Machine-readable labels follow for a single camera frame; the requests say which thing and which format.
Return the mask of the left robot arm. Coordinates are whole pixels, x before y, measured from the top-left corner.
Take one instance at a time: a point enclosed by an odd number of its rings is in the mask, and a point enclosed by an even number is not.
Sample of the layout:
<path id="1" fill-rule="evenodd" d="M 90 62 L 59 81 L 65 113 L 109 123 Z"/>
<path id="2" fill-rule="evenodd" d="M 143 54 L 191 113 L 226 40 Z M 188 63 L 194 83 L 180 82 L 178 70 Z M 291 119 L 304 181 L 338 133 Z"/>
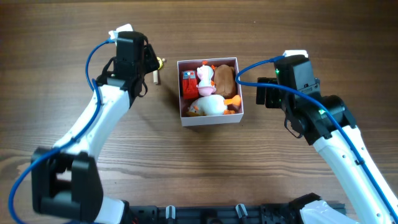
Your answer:
<path id="1" fill-rule="evenodd" d="M 35 212 L 83 223 L 137 223 L 129 203 L 103 193 L 97 160 L 105 141 L 134 100 L 147 93 L 144 77 L 158 69 L 147 37 L 122 31 L 116 55 L 93 80 L 93 97 L 69 132 L 32 155 Z"/>

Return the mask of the white pink plush duck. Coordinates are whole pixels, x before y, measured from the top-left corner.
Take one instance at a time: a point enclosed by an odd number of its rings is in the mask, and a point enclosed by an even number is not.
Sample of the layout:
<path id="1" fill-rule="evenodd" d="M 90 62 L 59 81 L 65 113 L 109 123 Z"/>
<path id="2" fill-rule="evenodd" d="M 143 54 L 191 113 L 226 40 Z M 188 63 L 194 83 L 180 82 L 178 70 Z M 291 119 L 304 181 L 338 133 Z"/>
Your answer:
<path id="1" fill-rule="evenodd" d="M 200 79 L 197 89 L 201 96 L 210 96 L 216 91 L 213 83 L 214 71 L 207 63 L 207 61 L 203 61 L 202 66 L 197 68 L 197 76 Z"/>

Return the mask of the brown plush toy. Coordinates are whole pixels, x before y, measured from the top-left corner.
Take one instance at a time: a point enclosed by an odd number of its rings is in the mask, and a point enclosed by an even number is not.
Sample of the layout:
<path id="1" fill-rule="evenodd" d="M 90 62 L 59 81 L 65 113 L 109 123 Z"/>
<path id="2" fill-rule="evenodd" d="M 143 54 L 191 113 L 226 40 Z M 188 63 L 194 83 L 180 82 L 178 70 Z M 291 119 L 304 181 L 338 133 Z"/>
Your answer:
<path id="1" fill-rule="evenodd" d="M 228 65 L 216 67 L 213 80 L 216 88 L 215 94 L 221 95 L 226 99 L 234 97 L 237 94 L 234 76 L 234 67 Z"/>

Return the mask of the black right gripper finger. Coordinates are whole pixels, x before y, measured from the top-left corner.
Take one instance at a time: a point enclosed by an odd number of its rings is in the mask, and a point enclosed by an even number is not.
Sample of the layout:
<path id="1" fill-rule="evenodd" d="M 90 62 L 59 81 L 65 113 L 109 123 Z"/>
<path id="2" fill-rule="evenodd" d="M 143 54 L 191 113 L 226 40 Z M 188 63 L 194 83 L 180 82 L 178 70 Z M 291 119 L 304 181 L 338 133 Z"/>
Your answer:
<path id="1" fill-rule="evenodd" d="M 258 83 L 265 83 L 266 77 L 259 77 L 257 79 Z M 266 87 L 257 87 L 256 89 L 256 104 L 265 105 L 266 102 Z"/>
<path id="2" fill-rule="evenodd" d="M 277 88 L 266 88 L 266 108 L 280 108 L 280 92 Z"/>

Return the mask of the white plush duck yellow hat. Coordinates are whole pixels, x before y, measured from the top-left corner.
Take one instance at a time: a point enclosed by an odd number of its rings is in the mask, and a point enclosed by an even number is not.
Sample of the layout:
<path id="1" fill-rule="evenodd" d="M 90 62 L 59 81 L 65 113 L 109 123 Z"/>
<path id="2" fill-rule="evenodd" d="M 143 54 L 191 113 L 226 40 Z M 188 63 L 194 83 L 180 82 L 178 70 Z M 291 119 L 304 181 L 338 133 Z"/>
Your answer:
<path id="1" fill-rule="evenodd" d="M 221 95 L 203 96 L 195 100 L 187 111 L 188 116 L 221 116 L 235 114 L 235 110 L 229 110 L 228 106 L 241 106 L 242 99 L 235 95 L 231 99 L 225 99 Z"/>

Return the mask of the red toy fire truck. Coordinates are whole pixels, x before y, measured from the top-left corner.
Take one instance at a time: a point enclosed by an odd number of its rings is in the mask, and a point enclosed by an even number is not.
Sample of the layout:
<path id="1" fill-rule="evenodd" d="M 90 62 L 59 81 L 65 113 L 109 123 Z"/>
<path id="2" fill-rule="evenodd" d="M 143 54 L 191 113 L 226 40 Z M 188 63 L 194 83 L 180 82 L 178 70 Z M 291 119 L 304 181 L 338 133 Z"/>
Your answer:
<path id="1" fill-rule="evenodd" d="M 196 71 L 187 70 L 182 72 L 182 96 L 184 100 L 191 100 L 199 97 L 197 85 Z"/>

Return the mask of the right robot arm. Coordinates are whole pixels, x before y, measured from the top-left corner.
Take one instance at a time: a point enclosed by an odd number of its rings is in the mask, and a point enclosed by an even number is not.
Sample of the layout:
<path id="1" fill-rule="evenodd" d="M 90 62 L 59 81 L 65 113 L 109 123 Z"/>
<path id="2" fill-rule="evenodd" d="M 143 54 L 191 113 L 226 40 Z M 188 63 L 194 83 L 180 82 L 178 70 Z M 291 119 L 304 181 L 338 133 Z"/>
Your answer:
<path id="1" fill-rule="evenodd" d="M 343 100 L 323 96 L 310 59 L 286 51 L 266 61 L 275 78 L 258 78 L 257 103 L 281 109 L 284 126 L 305 138 L 335 174 L 360 223 L 397 223 L 397 197 L 372 160 L 356 120 Z"/>

